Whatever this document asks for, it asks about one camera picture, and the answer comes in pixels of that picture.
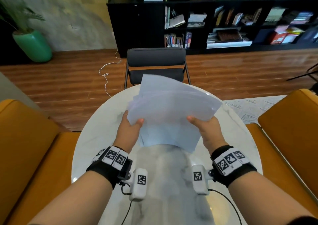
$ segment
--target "qr code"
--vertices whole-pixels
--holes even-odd
[[[236,157],[239,158],[239,159],[245,158],[245,156],[244,156],[240,151],[234,151],[233,153],[234,153],[234,155],[236,155]]]
[[[202,173],[200,171],[193,172],[193,176],[195,181],[202,181]]]
[[[109,150],[107,154],[105,155],[105,157],[113,160],[115,159],[116,155],[117,155],[116,151]]]
[[[224,171],[226,168],[229,167],[229,165],[226,163],[224,159],[222,159],[218,164],[218,167],[220,167],[221,171]]]
[[[226,159],[226,161],[229,164],[232,164],[233,162],[237,161],[237,159],[234,157],[234,155],[232,153],[228,154],[227,156],[224,157]]]
[[[100,150],[96,156],[100,156],[103,152],[105,151],[105,149]]]
[[[138,175],[137,183],[140,184],[140,185],[145,185],[146,184],[146,176]]]
[[[119,155],[117,156],[115,162],[117,162],[118,164],[123,165],[124,162],[125,162],[125,160],[126,160],[126,157],[124,157],[124,156],[122,156],[121,154],[119,154]]]

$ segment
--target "teal planter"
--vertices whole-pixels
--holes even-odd
[[[52,50],[40,32],[12,34],[13,39],[25,54],[34,62],[47,62],[52,58]]]

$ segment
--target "person's left hand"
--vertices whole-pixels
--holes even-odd
[[[136,124],[130,125],[127,115],[128,110],[126,110],[122,116],[113,146],[117,146],[127,153],[130,153],[133,149],[133,146],[136,144],[144,119],[138,119]]]

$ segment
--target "wooden floor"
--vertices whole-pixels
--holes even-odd
[[[70,130],[82,130],[90,116],[109,99],[105,78],[98,71],[104,64],[118,61],[115,51],[59,52],[48,63],[0,66],[0,72],[54,120]],[[309,77],[288,82],[286,79],[303,74],[317,62],[317,49],[187,56],[192,84],[222,100],[282,95],[297,88],[310,88],[314,81]],[[107,65],[101,71],[109,73],[106,87],[111,96],[124,88],[125,66],[123,58],[121,63]]]

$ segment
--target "table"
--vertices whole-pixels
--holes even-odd
[[[193,87],[215,97],[200,88]],[[139,93],[139,88],[140,85],[133,86],[116,94],[99,107],[86,123],[74,151],[72,182],[84,174],[91,159],[99,150],[112,145],[128,102]],[[262,174],[257,147],[241,119],[226,104],[220,107],[215,116],[219,119],[225,140],[247,155]],[[172,145],[140,147],[137,142],[129,158],[133,160],[131,171],[136,167],[145,168],[149,178],[145,200],[132,203],[124,224],[239,224],[233,207],[223,196],[216,192],[210,192],[208,196],[199,196],[193,190],[191,166],[202,164],[206,169],[212,168],[202,138],[193,154]],[[210,180],[209,187],[222,192],[233,202],[227,188],[222,184]],[[99,224],[121,225],[128,207],[128,196],[123,195],[117,185]],[[240,216],[242,223],[246,224],[241,214]]]

